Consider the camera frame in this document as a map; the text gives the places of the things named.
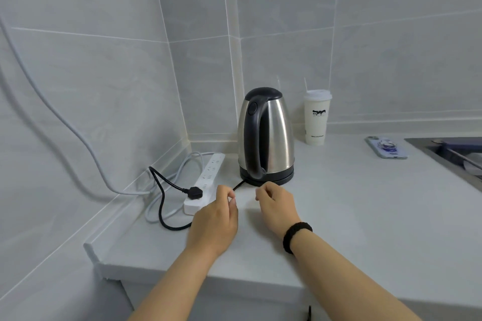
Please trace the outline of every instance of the forearm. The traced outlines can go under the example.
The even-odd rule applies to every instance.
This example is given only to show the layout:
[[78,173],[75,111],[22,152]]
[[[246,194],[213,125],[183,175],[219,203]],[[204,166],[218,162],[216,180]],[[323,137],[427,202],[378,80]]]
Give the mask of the forearm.
[[214,258],[183,251],[129,321],[184,321]]
[[300,230],[290,247],[308,286],[333,321],[419,320],[314,233]]

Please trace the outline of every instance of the black hair tie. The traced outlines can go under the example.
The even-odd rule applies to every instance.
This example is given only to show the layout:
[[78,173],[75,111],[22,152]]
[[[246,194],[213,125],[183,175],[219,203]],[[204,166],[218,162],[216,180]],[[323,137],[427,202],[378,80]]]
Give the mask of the black hair tie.
[[304,228],[313,232],[313,229],[311,228],[311,226],[306,222],[295,223],[294,225],[292,225],[292,227],[290,227],[288,229],[288,231],[286,231],[286,234],[283,238],[283,247],[284,247],[284,250],[288,254],[293,253],[293,251],[291,251],[291,249],[290,249],[290,243],[291,243],[291,239],[293,238],[294,234],[297,233],[299,230],[304,229]]

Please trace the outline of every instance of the metal sink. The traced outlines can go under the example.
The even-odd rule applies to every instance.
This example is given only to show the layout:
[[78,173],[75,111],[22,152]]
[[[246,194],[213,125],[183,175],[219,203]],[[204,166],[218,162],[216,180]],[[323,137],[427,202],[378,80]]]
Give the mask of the metal sink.
[[[477,139],[479,137],[467,137],[467,139]],[[467,152],[454,152],[449,150],[450,153],[443,149],[441,145],[444,140],[453,139],[453,137],[431,137],[431,138],[406,138],[405,141],[415,146],[425,154],[429,155],[433,160],[445,166],[451,172],[464,179],[467,183],[477,188],[482,192],[482,177],[475,176],[467,172],[464,168],[463,161]]]

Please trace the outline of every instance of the power strip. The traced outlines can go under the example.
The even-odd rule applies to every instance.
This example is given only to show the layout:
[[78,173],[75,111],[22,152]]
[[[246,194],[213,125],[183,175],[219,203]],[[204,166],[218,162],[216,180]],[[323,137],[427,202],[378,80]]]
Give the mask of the power strip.
[[195,187],[202,189],[202,197],[199,199],[189,199],[186,197],[184,200],[184,213],[186,215],[194,216],[198,210],[212,202],[212,197],[216,190],[214,179],[225,157],[225,154],[213,154],[211,156],[208,165],[206,165],[196,184],[194,184]]

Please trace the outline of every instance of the sink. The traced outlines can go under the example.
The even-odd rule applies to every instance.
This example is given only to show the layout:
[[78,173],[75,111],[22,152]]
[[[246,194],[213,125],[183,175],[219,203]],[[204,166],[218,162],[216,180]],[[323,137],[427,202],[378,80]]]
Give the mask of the sink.
[[405,141],[482,192],[482,176],[475,176],[467,172],[464,168],[465,160],[463,159],[472,152],[482,152],[482,147],[467,148],[461,145],[460,148],[448,149],[442,144],[443,142],[482,142],[482,137],[425,137],[406,138]]

